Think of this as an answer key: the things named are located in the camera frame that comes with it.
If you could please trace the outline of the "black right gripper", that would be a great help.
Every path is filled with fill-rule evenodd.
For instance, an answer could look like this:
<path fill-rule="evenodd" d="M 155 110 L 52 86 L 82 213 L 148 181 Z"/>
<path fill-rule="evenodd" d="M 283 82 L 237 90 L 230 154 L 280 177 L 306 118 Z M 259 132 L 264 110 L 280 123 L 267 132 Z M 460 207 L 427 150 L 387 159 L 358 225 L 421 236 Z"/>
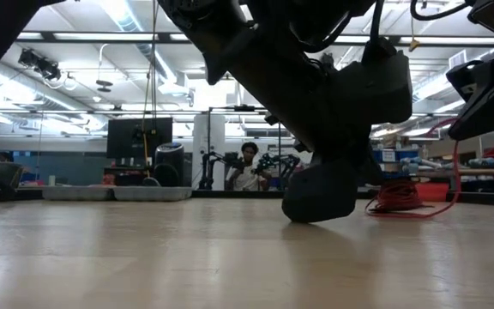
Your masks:
<path fill-rule="evenodd" d="M 494 0 L 467 0 L 467 19 L 494 33 Z M 456 141 L 494 131 L 494 56 L 457 65 L 446 73 L 448 81 L 465 101 L 449 137 Z"/>

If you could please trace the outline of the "silver air duct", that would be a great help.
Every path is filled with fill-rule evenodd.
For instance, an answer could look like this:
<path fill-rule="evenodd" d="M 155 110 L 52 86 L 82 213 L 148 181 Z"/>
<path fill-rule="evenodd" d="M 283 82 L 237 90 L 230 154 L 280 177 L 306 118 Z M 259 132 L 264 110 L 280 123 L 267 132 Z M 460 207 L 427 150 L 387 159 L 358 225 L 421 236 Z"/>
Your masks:
<path fill-rule="evenodd" d="M 453 69 L 456 65 L 464 64 L 466 62 L 467 50 L 463 49 L 449 58 L 448 67 L 424 79 L 420 84 L 417 84 L 413 89 L 413 112 L 429 112 L 430 108 L 426 106 L 429 98 L 450 87 L 446 73 Z"/>

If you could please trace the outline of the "black metal frame stand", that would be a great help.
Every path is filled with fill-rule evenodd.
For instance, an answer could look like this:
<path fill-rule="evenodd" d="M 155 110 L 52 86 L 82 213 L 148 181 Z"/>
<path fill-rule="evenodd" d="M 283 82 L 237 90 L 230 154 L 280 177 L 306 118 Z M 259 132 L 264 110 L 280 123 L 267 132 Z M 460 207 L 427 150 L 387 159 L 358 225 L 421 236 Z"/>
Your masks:
<path fill-rule="evenodd" d="M 242 114 L 245 114 L 245 113 L 247 113 L 247 114 L 249 114 L 249 113 L 263 114 L 264 113 L 264 109 L 261 107 L 247 106 L 247 105 L 227 106 L 227 107 L 209 107 L 208 111 L 206 113 L 206 118 L 207 118 L 207 129 L 206 129 L 206 131 L 207 131 L 207 151 L 205 153 L 208 153 L 210 151 L 216 152 L 215 147 L 212 144 L 212 141 L 213 141 L 212 124 L 213 124 L 214 115 L 219 116 L 220 113 L 219 112 L 214 113 L 214 110 L 222 110 L 222 112 L 233 112 L 239 116 L 241 116 Z M 233 162 L 232 166 L 237 164 L 239 162 L 240 158 L 241 157 L 239 157 L 239 154 L 238 154 L 238 159 Z M 262 157 L 260 157 L 256 161 L 255 172 L 257 173 L 257 172 L 260 172 L 261 170 L 269 171 L 273 167 L 278 167 L 279 168 L 278 175 L 280 176 L 280 178 L 282 178 L 282 175 L 281 175 L 282 171 L 281 171 L 280 165 L 281 165 L 281 157 L 279 155 L 272 156 L 270 154 L 264 154 Z"/>

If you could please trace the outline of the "black monitor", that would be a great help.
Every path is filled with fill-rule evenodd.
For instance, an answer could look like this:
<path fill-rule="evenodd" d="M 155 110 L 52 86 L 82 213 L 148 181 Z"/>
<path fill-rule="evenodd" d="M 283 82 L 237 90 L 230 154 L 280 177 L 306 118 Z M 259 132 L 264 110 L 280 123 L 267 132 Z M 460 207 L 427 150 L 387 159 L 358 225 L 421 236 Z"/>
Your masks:
<path fill-rule="evenodd" d="M 131 118 L 108 121 L 106 157 L 151 156 L 158 146 L 172 141 L 172 118 Z"/>

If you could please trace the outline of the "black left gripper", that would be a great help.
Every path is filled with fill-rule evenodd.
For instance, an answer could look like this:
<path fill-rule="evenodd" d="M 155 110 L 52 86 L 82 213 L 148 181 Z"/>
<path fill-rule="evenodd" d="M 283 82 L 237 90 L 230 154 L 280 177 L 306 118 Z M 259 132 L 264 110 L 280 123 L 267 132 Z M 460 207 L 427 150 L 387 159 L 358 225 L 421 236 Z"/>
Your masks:
<path fill-rule="evenodd" d="M 232 75 L 310 151 L 310 167 L 291 178 L 282 211 L 313 223 L 350 215 L 363 168 L 373 168 L 370 126 L 348 123 L 333 88 L 335 69 L 308 58 L 293 34 L 293 2 L 249 0 L 256 22 Z"/>

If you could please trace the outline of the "blue storage bins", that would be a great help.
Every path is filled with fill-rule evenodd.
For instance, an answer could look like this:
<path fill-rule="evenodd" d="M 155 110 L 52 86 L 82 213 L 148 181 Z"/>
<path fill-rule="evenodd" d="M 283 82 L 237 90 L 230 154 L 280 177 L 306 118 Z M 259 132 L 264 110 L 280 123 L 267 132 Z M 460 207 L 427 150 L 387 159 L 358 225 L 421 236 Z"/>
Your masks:
<path fill-rule="evenodd" d="M 405 158 L 415 158 L 419 156 L 417 150 L 394 150 L 394 149 L 374 149 L 374 157 L 379 163 L 399 162 Z"/>

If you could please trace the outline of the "black tower fan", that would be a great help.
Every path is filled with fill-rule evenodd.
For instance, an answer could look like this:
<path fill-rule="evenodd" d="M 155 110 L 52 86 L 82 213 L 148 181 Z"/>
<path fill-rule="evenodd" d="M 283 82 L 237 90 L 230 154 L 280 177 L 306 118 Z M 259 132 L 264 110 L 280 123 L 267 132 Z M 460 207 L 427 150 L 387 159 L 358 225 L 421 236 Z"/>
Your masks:
<path fill-rule="evenodd" d="M 184 184 L 184 146 L 178 142 L 161 144 L 155 151 L 154 177 L 164 187 Z"/>

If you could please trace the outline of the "red plastic bin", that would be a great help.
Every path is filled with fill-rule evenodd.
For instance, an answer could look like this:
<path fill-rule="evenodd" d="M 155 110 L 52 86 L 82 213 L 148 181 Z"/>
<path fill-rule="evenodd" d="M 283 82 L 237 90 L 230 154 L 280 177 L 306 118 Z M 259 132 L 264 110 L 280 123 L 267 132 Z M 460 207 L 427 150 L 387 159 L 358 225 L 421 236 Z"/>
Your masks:
<path fill-rule="evenodd" d="M 449 185 L 445 183 L 418 183 L 415 188 L 423 202 L 445 202 L 449 192 Z"/>

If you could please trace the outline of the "wooden workbench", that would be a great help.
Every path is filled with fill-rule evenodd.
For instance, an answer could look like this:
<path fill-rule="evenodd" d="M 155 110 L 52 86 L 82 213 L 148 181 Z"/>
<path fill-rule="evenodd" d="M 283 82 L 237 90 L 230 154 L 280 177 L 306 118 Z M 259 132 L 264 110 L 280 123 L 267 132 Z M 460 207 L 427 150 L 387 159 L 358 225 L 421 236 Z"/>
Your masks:
<path fill-rule="evenodd" d="M 494 178 L 494 169 L 460 169 L 457 172 L 454 170 L 427 170 L 415 173 L 416 177 L 430 179 L 449 179 L 449 188 L 452 191 L 461 191 L 460 180 L 461 176 L 492 176 Z"/>

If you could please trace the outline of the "yellow hanging tag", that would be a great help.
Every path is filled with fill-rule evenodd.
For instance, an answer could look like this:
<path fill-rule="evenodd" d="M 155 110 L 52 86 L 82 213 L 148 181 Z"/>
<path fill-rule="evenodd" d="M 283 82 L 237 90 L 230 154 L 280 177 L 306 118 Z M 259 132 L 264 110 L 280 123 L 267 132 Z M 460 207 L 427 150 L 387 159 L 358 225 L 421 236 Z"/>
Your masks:
<path fill-rule="evenodd" d="M 411 18 L 410 21 L 410 28 L 411 28 L 411 40 L 409 42 L 408 51 L 413 52 L 419 46 L 419 41 L 415 38 L 415 27 L 414 27 L 413 17 Z"/>

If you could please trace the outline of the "grey open tool case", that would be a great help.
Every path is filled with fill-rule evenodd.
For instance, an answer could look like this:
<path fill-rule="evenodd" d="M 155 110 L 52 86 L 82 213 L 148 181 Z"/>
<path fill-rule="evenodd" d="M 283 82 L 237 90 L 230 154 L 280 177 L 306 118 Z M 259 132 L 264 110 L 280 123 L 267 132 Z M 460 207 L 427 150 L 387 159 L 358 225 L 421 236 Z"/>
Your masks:
<path fill-rule="evenodd" d="M 42 196 L 52 201 L 177 202 L 190 198 L 190 187 L 161 186 L 45 186 Z"/>

